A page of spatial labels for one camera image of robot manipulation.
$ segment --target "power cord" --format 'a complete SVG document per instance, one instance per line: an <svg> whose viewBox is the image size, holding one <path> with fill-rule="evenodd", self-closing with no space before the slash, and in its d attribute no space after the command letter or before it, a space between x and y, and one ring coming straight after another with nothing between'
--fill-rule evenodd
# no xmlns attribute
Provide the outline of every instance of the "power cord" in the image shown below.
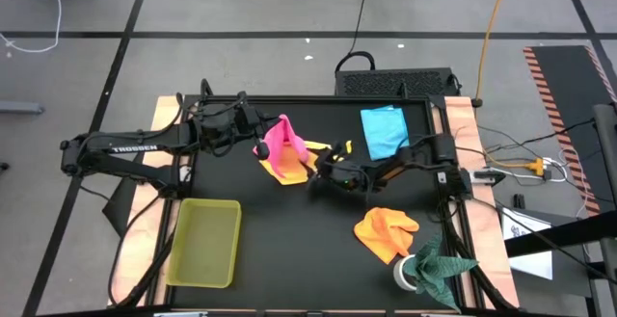
<svg viewBox="0 0 617 317"><path fill-rule="evenodd" d="M17 51L20 52L25 52L25 53L43 53L43 52L47 52L53 48L55 48L56 46L58 46L58 39L60 36L60 23L62 22L62 2L60 0L58 1L58 20L56 22L56 37L54 40L54 43L51 46L42 48L42 49L28 49L28 48L22 48L19 47L17 45L15 45L14 41L8 40L7 38L5 38L5 36L0 33L0 39L2 39L5 43L5 45L7 47L12 47L14 49L16 49Z"/></svg>
<svg viewBox="0 0 617 317"><path fill-rule="evenodd" d="M481 204L487 205L493 209L496 210L496 212L499 212L499 210L497 209L496 206L492 205L490 202L479 199L479 198L473 198L472 200L478 201ZM495 199L495 203L498 204L499 206L503 207L503 208L508 208L508 206L504 205L501 201ZM558 247L557 245L555 245L555 243L553 243L551 240L549 240L546 236L542 235L540 232L535 231L533 229L531 229L530 227L528 227L527 225L519 222L518 220L516 220L514 217L508 215L505 212L501 213L503 216L509 218L512 222L516 223L517 225L522 226L523 228L525 228L527 231L529 231L531 234L533 234L534 236L536 236L538 239L542 240L544 243L546 243L547 245L549 245L553 250L555 251L560 251L563 254L565 254L566 256L568 256L569 258L571 258L572 260L574 260L576 263L578 263L580 266L582 266L583 268L585 268L587 271L597 275L598 277L601 277L603 279L606 279L608 282L617 285L617 280L612 279L611 277L608 277L606 274L596 270L595 268L593 268L592 266L588 265L587 263L581 261L580 259L576 258L575 256L573 256L572 254L570 254L569 252L561 249L560 247Z"/></svg>
<svg viewBox="0 0 617 317"><path fill-rule="evenodd" d="M179 165L179 163L175 163L174 166L178 170L180 170L183 167L188 167L188 165ZM184 178L182 179L182 183L187 182L189 178L191 178L191 176L192 176L192 172L187 172L184 175ZM114 255L114 261L112 263L112 269L111 269L111 272L109 273L109 278L107 280L107 295L109 297L109 301L112 303L112 306L132 304L133 300L137 300L138 302L139 299L141 298L141 296L138 297L140 291L144 290L145 285L148 282L150 282L156 275L156 272L154 271L153 268L160 267L160 264L162 264L161 261L164 261L167 255L169 255L170 253L171 244L174 239L174 233L172 233L172 235L166 241L165 247L163 248L163 250L160 253L158 253L156 257L152 259L152 263L149 265L146 272L144 273L142 278L139 280L138 284L135 285L135 287L133 287L129 295L119 303L114 299L114 294L112 292L112 286L114 282L114 274L116 273L116 267L118 266L118 259L120 258L122 245L124 244L124 239L126 238L126 235L128 234L128 231L130 230L131 226L133 226L140 217L142 217L159 199L161 199L161 195L162 195L161 191L160 190L157 191L157 196L153 200L151 200L140 212L138 212L135 215L135 217L133 217L133 219L131 219L131 221L126 226L126 231L124 232L124 234L120 238L120 241L118 242L118 247L116 248L116 254Z"/></svg>
<svg viewBox="0 0 617 317"><path fill-rule="evenodd" d="M435 210L435 213L437 214L437 219L436 220L433 219L431 214L427 213L428 220L434 224L442 224L442 223L452 220L452 218L454 218L454 216L456 216L459 213L461 209L461 203L456 202L454 204L454 211L450 212L448 206L451 201L455 201L454 197L450 197L448 201L444 200L444 201L438 202L436 210Z"/></svg>
<svg viewBox="0 0 617 317"><path fill-rule="evenodd" d="M97 197L99 197L99 198L103 198L103 199L105 199L107 202L111 201L111 200L109 200L109 198L108 198L108 197L104 196L103 194L101 194L101 193L99 193L99 192L95 192L95 191L93 191L93 190L91 190L91 189L89 189L89 188L86 188L86 187L84 187L84 186L79 186L79 189L80 189L80 190L82 190L82 191L84 191L84 192L86 192L86 193L90 193L90 194L91 194L91 195L93 195L93 196L97 196Z"/></svg>
<svg viewBox="0 0 617 317"><path fill-rule="evenodd" d="M565 151L572 151L576 156L577 156L577 160L578 160L578 166L580 167L580 174L582 176L585 176L585 171L582 168L582 164L580 164L580 157L578 156L578 151L575 148L563 148L562 150L559 151L559 160L561 160L561 162L565 165L568 166L568 163L566 162L566 158L563 156ZM580 204L580 207L577 211L577 213L575 214L575 217L578 219L578 215L580 215L580 213L582 212L582 210L585 209L585 205L587 204L587 200L589 199L589 195L587 193L587 184L583 181L582 183L584 192L583 192L583 199L582 199L582 203ZM582 246L582 250L585 251L585 254L587 254L587 257L589 258L589 260L593 260L591 254L589 254L589 251L587 250L587 245L583 244Z"/></svg>
<svg viewBox="0 0 617 317"><path fill-rule="evenodd" d="M233 101L232 103L230 103L229 105L224 107L223 109L218 110L218 111L216 111L216 112L214 112L212 114L202 114L202 113L199 113L199 112L195 112L195 111L191 110L190 107L187 107L187 106L184 105L184 101L183 101L183 98L182 98L182 93L177 92L175 94L175 101L177 102L177 105L179 106L180 110L184 110L184 111L186 111L187 113L189 113L189 114L191 114L193 116L203 116L203 117L219 116L219 115L221 115L221 114L223 114L223 113L233 109L234 107L240 105L245 100L246 99L244 97L241 97L239 99L236 99L235 101Z"/></svg>
<svg viewBox="0 0 617 317"><path fill-rule="evenodd" d="M116 248L116 254L114 255L114 261L112 262L112 269L111 269L111 272L109 273L109 279L107 280L107 296L109 297L109 301L112 303L112 306L118 305L118 302L116 302L116 299L114 299L114 294L112 292L112 286L114 284L114 274L116 273L116 267L118 266L118 259L120 258L122 245L124 244L124 239L126 239L126 234L128 234L128 231L131 229L131 226L133 226L135 222L139 220L139 218L142 217L142 215L144 215L152 206L154 206L154 204L159 199L160 199L160 195L157 194L157 196L153 200L151 200L146 205L146 207L144 207L140 212L137 213L137 215L135 215L135 217L133 217L131 222L129 222L128 225L126 226L126 230L124 231L124 234L118 241L118 247Z"/></svg>
<svg viewBox="0 0 617 317"><path fill-rule="evenodd" d="M354 32L354 40L351 43L351 48L349 49L349 52L347 52L347 55L350 55L352 52L354 52L354 47L356 47L356 40L358 39L358 32L360 30L360 21L362 20L362 12L364 11L364 1L362 0L360 3L360 12L358 13L358 22L356 23L356 31Z"/></svg>
<svg viewBox="0 0 617 317"><path fill-rule="evenodd" d="M475 99L471 100L471 105L474 108L474 112L475 108L482 106L482 98L480 98L480 93L482 92L482 69L484 68L486 50L489 46L489 38L491 37L491 31L493 31L493 23L495 23L495 17L497 16L497 12L499 11L499 5L501 5L501 0L496 0L495 7L493 8L493 13L491 14L491 19L489 20L489 28L486 30L486 34L484 35L484 42L482 42L482 53L480 54L480 64L478 65L478 84L475 89Z"/></svg>
<svg viewBox="0 0 617 317"><path fill-rule="evenodd" d="M513 173L513 172L508 172L508 171L505 171L505 170L502 170L502 169L498 169L498 168L494 168L494 167L489 167L489 170L491 170L492 172L501 172L501 173L505 173L505 174L507 174L507 175L514 176L514 177L517 177L517 178L530 178L530 179L537 179L537 180L545 180L545 181L548 181L548 182L565 182L565 181L566 181L566 178L568 178L568 177L567 177L567 176L568 176L568 173L567 173L566 169L564 168L564 166L563 166L563 165L560 165L559 163L556 163L556 162L555 162L555 164L557 164L557 166L558 166L558 167L559 167L559 169L561 170L561 174L563 174L563 175L564 175L564 177L563 177L563 178L550 178L550 179L545 179L545 178L544 178L544 177L542 177L542 176L536 176L536 175L530 175L530 174Z"/></svg>
<svg viewBox="0 0 617 317"><path fill-rule="evenodd" d="M481 126L481 125L478 125L478 128L480 128L480 129L484 129L484 130L488 130L488 131L491 131L491 132L494 132L494 133L500 134L500 135L502 135L502 136L505 136L506 138L510 139L510 141L512 141L513 143L515 143L517 146L521 147L522 149L526 150L527 152L529 152L529 153L533 154L534 156L536 156L536 157L538 157L538 158L540 158L540 159L542 159L542 158L543 158L542 156L540 156L538 153L536 153L536 152L535 152L535 151L533 151L532 149L530 149L530 148L526 147L525 145L522 145L521 143L519 143L517 140L515 140L514 138L512 138L512 137L511 137L510 135L508 135L507 133L504 133L504 132L499 131L499 130L496 130L496 129L491 129L491 128L483 127L483 126ZM566 183L568 183L569 185L571 185L571 186L575 187L577 190L579 190L578 186L577 186L576 184L572 183L570 180L566 179L566 180L565 180L565 182L566 182ZM612 199L610 199L610 198L601 198L601 197L598 197L598 196L594 196L594 198L595 198L595 199L597 199L597 200L602 200L602 201L613 202L613 200L612 200Z"/></svg>
<svg viewBox="0 0 617 317"><path fill-rule="evenodd" d="M462 150L466 150L466 151L470 151L470 152L474 152L474 153L481 154L481 155L484 157L484 159L485 159L485 160L486 160L486 158L487 158L487 157L486 157L486 153L485 153L485 152L483 152L483 151L481 151L481 150L478 150L478 149L467 148L467 147L458 147L458 146L456 147L456 149L462 149ZM533 162L534 160L533 160L533 159L529 159L529 158L519 158L519 157L513 157L513 158L501 158L501 159L499 159L499 162L505 162L505 161L528 161L528 162L530 161L530 162ZM547 183L547 180L545 180L545 179L542 179L542 178L541 178L541 179L540 179L540 183L536 183L536 184L524 184L524 183L522 183L522 182L521 182L521 180L519 179L519 176L518 176L517 174L515 174L515 173L513 173L513 172L511 172L511 171L510 171L510 172L500 171L500 172L503 172L503 173L509 174L509 175L511 175L512 177L514 177L514 179L517 181L517 183L518 183L518 184L519 184L519 186L521 186L521 187L535 187L535 186L541 186L541 185L543 185L543 184Z"/></svg>
<svg viewBox="0 0 617 317"><path fill-rule="evenodd" d="M500 145L496 149L490 149L489 151L490 151L490 153L493 153L493 152L496 152L496 151L501 150L501 149L511 149L511 148L519 147L521 145L527 145L527 144L531 144L531 143L536 143L536 142L543 141L543 140L548 139L548 138L552 138L552 137L554 137L556 135L565 134L566 132L568 132L568 131L570 131L570 130L578 127L578 126L582 126L584 124L593 123L594 121L595 121L594 119L588 119L588 120L580 121L578 123L572 124L572 125L564 128L564 129L562 129L562 130L553 132L551 134L547 134L547 135L544 135L544 136L541 136L541 137L537 137L537 138L533 138L533 139L528 139L528 140L523 141L520 144L516 143L516 144L511 144L511 145L505 145L505 146Z"/></svg>

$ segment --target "black tabletop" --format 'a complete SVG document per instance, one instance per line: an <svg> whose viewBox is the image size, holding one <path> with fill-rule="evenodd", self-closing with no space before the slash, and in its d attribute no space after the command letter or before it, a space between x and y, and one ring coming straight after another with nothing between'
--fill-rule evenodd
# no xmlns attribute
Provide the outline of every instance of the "black tabletop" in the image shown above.
<svg viewBox="0 0 617 317"><path fill-rule="evenodd" d="M352 140L353 157L369 161L360 110L389 103L278 103L252 101L269 114L289 116L296 134L321 143ZM396 104L408 131L429 134L424 102ZM353 232L366 212L363 194L330 191L310 197L305 184L282 186L243 142L223 158L200 154L194 198L236 199L242 222L233 282L226 289L174 287L174 307L251 309L429 309L446 308L426 294L398 288L389 265ZM439 195L435 175L407 171L370 196L371 206L403 210L420 224L410 252L442 226L435 219Z"/></svg>

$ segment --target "yellow object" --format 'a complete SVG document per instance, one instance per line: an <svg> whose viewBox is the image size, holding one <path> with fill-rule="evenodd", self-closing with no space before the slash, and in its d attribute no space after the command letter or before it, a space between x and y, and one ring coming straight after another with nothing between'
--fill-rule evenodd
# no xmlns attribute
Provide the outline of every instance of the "yellow object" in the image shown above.
<svg viewBox="0 0 617 317"><path fill-rule="evenodd" d="M312 149L331 148L329 145L305 141L305 146ZM317 155L311 151L308 151L308 160L305 162L315 172L315 160ZM272 166L267 160L259 161L263 169L274 176L283 186L304 183L309 180L307 176L307 170L300 163L298 153L290 143L285 143L282 147L282 155L279 161L279 171L284 175L279 176L272 170Z"/></svg>
<svg viewBox="0 0 617 317"><path fill-rule="evenodd" d="M502 166L502 167L506 167L506 168L527 168L528 164L527 163L516 163L516 164L508 164L508 163L501 163L499 161L497 161L495 158L493 158L487 151L484 151L484 154L486 154L487 157L489 157L489 159L491 160L491 162Z"/></svg>
<svg viewBox="0 0 617 317"><path fill-rule="evenodd" d="M420 225L407 217L403 211L374 207L364 220L354 226L354 233L362 243L389 264L396 254L409 255L409 246L414 236L409 231L418 231Z"/></svg>
<svg viewBox="0 0 617 317"><path fill-rule="evenodd" d="M486 34L484 35L484 43L482 43L482 54L480 55L480 65L478 67L478 85L475 89L476 99L480 98L480 92L482 91L482 68L484 67L484 57L486 56L486 49L489 45L489 37L491 36L491 31L493 30L493 23L495 21L495 17L497 16L497 11L499 10L500 4L501 4L501 0L497 0L495 2L495 7L493 8L493 14L491 14L491 20L489 21L489 28L486 30Z"/></svg>
<svg viewBox="0 0 617 317"><path fill-rule="evenodd" d="M533 173L535 173L536 176L543 176L544 175L544 160L541 158L536 158L536 160L533 163L528 163L526 165L526 168L533 171Z"/></svg>
<svg viewBox="0 0 617 317"><path fill-rule="evenodd" d="M240 234L236 200L182 201L167 273L167 284L226 288L233 278Z"/></svg>

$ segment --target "yellow bin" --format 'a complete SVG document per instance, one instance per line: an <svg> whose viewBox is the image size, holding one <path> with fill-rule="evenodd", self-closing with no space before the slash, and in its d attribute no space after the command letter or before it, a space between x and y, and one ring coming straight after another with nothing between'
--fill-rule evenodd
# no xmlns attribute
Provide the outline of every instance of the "yellow bin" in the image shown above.
<svg viewBox="0 0 617 317"><path fill-rule="evenodd" d="M236 200L187 198L180 206L167 284L226 288L240 233Z"/></svg>

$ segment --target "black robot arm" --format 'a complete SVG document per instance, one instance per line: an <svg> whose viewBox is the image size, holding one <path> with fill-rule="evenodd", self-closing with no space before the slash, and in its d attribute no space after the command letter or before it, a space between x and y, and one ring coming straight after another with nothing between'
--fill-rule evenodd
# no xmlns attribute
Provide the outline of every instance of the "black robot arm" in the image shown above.
<svg viewBox="0 0 617 317"><path fill-rule="evenodd" d="M420 148L428 145L430 154ZM454 139L447 134L424 136L409 146L399 147L389 159L360 164L349 159L341 144L332 149L314 150L317 172L305 166L311 179L323 179L347 191L379 192L401 172L419 169L436 172L440 188L448 196L468 197L471 181L465 169L459 169Z"/></svg>
<svg viewBox="0 0 617 317"><path fill-rule="evenodd" d="M70 176L106 173L130 177L148 182L165 197L170 197L181 188L177 169L172 166L155 168L116 155L143 151L181 155L202 150L223 156L235 143L254 140L257 158L266 159L269 150L261 139L279 119L261 114L249 104L245 92L240 92L236 100L227 105L211 103L208 101L210 95L212 92L205 80L201 83L201 100L194 107L183 107L182 97L177 94L178 114L172 123L158 131L93 132L63 141L62 171ZM190 114L189 118L174 124L182 110Z"/></svg>

